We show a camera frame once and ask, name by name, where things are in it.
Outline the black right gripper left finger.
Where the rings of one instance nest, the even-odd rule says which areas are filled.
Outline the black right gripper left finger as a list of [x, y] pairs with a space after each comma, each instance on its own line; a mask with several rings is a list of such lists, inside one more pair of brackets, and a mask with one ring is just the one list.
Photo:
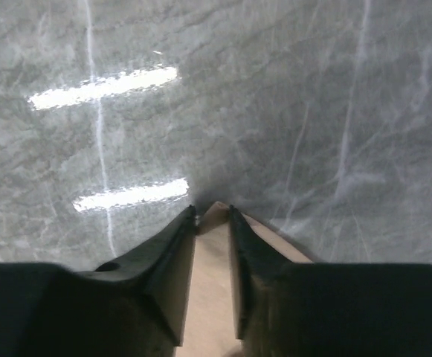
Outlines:
[[196, 210], [93, 271], [0, 263], [0, 356], [172, 356], [182, 343]]

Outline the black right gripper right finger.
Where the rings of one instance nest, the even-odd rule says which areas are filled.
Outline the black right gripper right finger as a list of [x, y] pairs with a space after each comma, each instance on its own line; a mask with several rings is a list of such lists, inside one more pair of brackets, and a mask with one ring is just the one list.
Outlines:
[[432, 265], [296, 263], [236, 208], [228, 221], [246, 356], [432, 356]]

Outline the beige t shirt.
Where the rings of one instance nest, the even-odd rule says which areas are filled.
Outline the beige t shirt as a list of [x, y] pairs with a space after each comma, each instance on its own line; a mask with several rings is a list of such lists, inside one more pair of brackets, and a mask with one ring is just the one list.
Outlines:
[[258, 312], [244, 340], [236, 337], [230, 267], [229, 207], [215, 202], [198, 224], [183, 344], [177, 356], [298, 356], [281, 308]]

